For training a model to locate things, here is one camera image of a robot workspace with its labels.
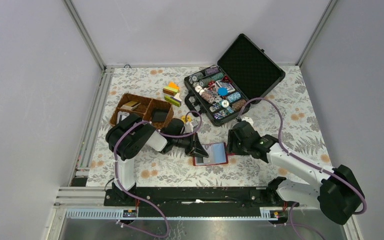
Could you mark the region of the black VIP card stack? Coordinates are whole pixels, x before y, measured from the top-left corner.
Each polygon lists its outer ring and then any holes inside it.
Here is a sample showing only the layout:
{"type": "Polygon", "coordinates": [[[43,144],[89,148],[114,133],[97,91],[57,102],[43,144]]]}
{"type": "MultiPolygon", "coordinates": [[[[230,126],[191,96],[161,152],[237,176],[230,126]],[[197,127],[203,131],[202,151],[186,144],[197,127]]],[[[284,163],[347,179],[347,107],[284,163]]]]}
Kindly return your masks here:
{"type": "Polygon", "coordinates": [[[153,123],[164,123],[168,113],[169,111],[166,109],[155,108],[151,113],[151,121],[153,123]]]}

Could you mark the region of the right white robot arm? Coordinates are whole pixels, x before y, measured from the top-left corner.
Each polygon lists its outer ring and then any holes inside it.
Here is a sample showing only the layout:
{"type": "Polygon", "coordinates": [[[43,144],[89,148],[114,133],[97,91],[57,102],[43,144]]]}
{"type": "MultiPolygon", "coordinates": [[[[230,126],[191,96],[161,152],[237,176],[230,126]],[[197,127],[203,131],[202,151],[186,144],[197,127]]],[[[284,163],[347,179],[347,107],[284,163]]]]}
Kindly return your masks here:
{"type": "Polygon", "coordinates": [[[287,150],[278,138],[260,135],[247,121],[240,121],[229,130],[227,151],[286,169],[304,181],[299,183],[286,177],[270,181],[266,198],[273,206],[284,201],[296,202],[318,208],[332,222],[344,225],[365,200],[349,167],[332,167],[305,159],[287,150]]]}

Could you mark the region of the red card holder wallet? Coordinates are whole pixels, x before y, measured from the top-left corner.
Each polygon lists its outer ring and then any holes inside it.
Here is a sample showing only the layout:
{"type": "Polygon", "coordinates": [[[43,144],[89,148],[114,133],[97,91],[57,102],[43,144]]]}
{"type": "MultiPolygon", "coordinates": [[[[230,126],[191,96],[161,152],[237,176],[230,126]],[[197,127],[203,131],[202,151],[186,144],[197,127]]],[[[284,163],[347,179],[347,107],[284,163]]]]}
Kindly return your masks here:
{"type": "Polygon", "coordinates": [[[227,144],[225,142],[204,144],[203,148],[208,153],[208,157],[194,156],[193,165],[195,167],[226,165],[229,163],[227,144]]]}

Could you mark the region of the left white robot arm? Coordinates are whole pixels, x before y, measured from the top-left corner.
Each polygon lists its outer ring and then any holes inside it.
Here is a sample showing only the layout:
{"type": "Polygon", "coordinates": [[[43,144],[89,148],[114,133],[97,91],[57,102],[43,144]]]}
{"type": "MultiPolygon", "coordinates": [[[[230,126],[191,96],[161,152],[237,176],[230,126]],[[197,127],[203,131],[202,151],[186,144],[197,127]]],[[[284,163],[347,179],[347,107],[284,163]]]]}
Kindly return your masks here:
{"type": "Polygon", "coordinates": [[[132,190],[136,186],[135,157],[144,146],[161,154],[168,154],[176,147],[183,149],[189,157],[209,156],[198,134],[193,130],[187,132],[185,123],[178,118],[172,118],[166,127],[159,130],[139,115],[131,113],[108,131],[105,141],[115,160],[112,191],[124,206],[135,200],[135,192],[132,190]]]}

